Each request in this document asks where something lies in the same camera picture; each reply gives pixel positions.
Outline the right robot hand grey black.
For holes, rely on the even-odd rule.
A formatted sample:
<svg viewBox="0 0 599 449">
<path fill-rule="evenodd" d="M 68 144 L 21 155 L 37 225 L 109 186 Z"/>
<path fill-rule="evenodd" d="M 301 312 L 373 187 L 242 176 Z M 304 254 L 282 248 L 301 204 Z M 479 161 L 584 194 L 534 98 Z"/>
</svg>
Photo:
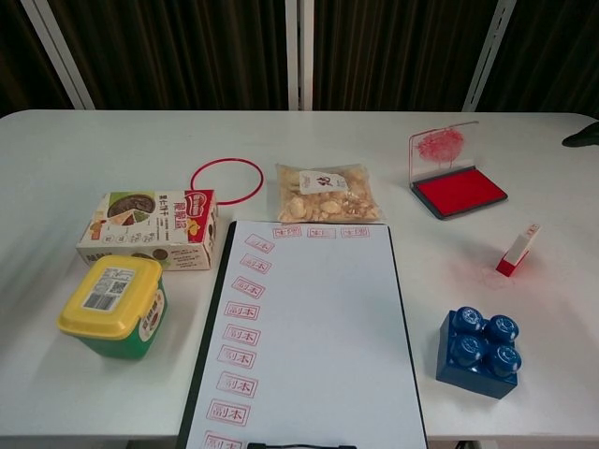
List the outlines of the right robot hand grey black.
<svg viewBox="0 0 599 449">
<path fill-rule="evenodd" d="M 599 123 L 592 123 L 574 135 L 565 138 L 562 145 L 568 148 L 581 148 L 599 145 Z"/>
</svg>

